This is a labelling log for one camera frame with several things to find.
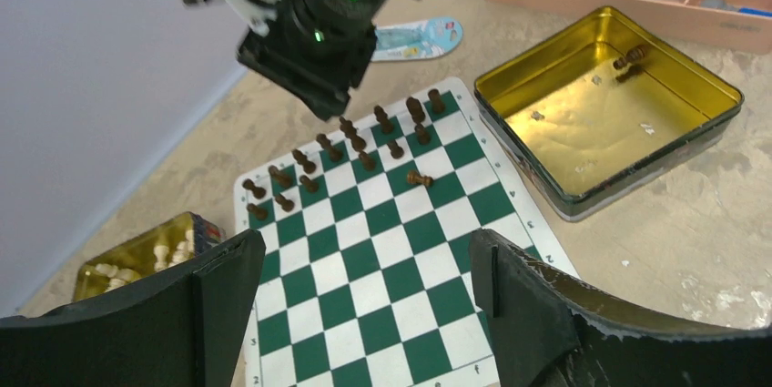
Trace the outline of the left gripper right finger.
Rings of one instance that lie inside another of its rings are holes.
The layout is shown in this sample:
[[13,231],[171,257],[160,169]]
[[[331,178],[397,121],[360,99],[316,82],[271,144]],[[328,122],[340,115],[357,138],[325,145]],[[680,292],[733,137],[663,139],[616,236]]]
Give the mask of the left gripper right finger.
[[471,235],[476,305],[503,386],[768,386],[771,330],[654,311],[531,257],[491,229]]

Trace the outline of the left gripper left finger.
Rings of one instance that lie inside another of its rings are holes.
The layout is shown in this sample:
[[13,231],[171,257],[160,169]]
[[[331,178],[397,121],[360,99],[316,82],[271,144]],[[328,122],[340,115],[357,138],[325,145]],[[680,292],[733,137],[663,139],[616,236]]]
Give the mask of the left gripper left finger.
[[228,386],[265,257],[247,229],[192,260],[1,321],[4,386]]

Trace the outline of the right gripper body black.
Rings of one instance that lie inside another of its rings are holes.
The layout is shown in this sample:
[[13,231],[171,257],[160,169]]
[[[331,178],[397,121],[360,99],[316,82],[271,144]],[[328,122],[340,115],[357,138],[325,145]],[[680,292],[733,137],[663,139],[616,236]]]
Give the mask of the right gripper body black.
[[344,114],[376,47],[377,0],[246,0],[261,12],[237,60],[328,120]]

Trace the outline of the brown chess piece fourteenth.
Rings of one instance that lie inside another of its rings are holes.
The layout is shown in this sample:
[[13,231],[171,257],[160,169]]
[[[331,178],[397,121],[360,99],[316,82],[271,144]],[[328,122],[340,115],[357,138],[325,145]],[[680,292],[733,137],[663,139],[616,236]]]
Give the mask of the brown chess piece fourteenth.
[[387,112],[381,106],[376,105],[373,108],[373,114],[380,125],[381,133],[383,135],[391,134],[394,130],[394,124]]

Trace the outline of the brown chess knight piece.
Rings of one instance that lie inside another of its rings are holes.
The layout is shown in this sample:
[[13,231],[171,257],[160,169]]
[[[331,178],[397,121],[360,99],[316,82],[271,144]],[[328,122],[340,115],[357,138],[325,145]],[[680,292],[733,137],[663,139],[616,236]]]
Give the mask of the brown chess knight piece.
[[300,165],[305,174],[311,174],[316,171],[317,165],[311,161],[309,157],[299,149],[293,149],[291,155],[295,159],[296,163]]

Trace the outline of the gold tin brown pieces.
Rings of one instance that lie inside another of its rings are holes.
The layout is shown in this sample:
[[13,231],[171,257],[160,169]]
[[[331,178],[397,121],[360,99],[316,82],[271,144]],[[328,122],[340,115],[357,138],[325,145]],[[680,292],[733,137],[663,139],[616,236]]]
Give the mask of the gold tin brown pieces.
[[[650,48],[615,70],[631,48]],[[713,146],[742,92],[611,6],[480,75],[482,116],[564,220],[585,219]]]

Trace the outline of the brown chess king piece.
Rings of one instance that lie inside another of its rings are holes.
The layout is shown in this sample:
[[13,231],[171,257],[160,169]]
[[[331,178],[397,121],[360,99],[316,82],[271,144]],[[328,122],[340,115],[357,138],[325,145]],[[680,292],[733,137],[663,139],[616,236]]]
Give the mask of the brown chess king piece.
[[353,125],[353,122],[345,117],[339,117],[339,121],[340,131],[350,141],[352,148],[356,152],[362,152],[367,147],[367,143],[358,135],[358,129]]

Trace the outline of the brown chess rook eleventh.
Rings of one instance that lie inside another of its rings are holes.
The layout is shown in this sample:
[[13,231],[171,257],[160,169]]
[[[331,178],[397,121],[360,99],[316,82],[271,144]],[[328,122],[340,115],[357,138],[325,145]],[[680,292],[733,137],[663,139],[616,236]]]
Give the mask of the brown chess rook eleventh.
[[241,186],[250,192],[255,199],[263,199],[267,194],[267,190],[257,185],[251,178],[244,179]]

